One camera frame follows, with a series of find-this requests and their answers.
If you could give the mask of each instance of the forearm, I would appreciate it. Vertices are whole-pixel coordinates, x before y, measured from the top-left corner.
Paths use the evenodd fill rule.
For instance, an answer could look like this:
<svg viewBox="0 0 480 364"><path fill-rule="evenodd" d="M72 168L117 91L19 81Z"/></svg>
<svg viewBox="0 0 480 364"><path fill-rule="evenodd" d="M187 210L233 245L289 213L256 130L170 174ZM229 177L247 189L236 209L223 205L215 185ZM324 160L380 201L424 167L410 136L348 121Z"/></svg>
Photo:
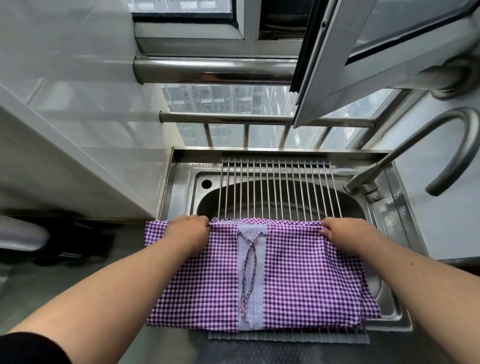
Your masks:
<svg viewBox="0 0 480 364"><path fill-rule="evenodd" d="M11 332L48 337L73 363L116 362L187 257L182 244L162 239L77 283Z"/></svg>
<svg viewBox="0 0 480 364"><path fill-rule="evenodd" d="M480 362L480 279L390 241L365 242L360 256L421 326L458 362Z"/></svg>

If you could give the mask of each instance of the person's left arm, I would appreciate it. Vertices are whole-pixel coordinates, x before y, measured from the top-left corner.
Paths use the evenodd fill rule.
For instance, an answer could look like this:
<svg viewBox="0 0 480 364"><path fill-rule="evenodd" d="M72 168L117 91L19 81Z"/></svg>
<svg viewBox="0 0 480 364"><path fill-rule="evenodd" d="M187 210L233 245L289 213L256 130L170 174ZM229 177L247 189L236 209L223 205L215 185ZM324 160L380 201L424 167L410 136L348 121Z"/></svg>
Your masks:
<svg viewBox="0 0 480 364"><path fill-rule="evenodd" d="M72 363L116 363L174 274L208 243L208 218L173 219L149 247L85 278L15 326L56 342Z"/></svg>

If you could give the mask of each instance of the person's right arm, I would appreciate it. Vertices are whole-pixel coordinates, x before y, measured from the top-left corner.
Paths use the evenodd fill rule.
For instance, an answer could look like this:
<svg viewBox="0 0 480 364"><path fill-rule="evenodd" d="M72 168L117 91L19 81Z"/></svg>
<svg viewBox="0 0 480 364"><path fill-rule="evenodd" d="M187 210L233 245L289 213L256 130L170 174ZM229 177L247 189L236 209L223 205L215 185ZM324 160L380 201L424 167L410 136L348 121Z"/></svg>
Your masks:
<svg viewBox="0 0 480 364"><path fill-rule="evenodd" d="M369 262L459 363L480 363L480 278L404 248L362 219L325 218L321 234Z"/></svg>

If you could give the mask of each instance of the folded cloth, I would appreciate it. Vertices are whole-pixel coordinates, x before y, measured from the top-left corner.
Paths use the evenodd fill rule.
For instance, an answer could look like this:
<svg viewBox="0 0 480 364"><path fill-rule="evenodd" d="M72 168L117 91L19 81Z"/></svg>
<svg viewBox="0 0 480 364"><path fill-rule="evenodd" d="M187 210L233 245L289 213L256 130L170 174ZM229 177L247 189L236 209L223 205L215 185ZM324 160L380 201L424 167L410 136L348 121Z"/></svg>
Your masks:
<svg viewBox="0 0 480 364"><path fill-rule="evenodd" d="M167 225L148 222L144 245ZM379 317L363 262L339 252L321 228L318 221L214 218L206 249L181 267L147 324L235 332L351 327Z"/></svg>

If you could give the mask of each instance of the person's left hand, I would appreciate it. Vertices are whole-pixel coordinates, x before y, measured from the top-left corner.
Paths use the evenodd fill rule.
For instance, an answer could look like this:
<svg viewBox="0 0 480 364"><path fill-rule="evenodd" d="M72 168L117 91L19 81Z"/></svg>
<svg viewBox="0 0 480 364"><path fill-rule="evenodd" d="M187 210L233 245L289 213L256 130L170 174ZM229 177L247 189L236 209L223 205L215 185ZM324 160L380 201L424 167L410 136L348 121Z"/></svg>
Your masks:
<svg viewBox="0 0 480 364"><path fill-rule="evenodd" d="M183 244L188 256L200 254L208 244L208 217L183 215L173 218L165 229L163 238L172 240L173 244Z"/></svg>

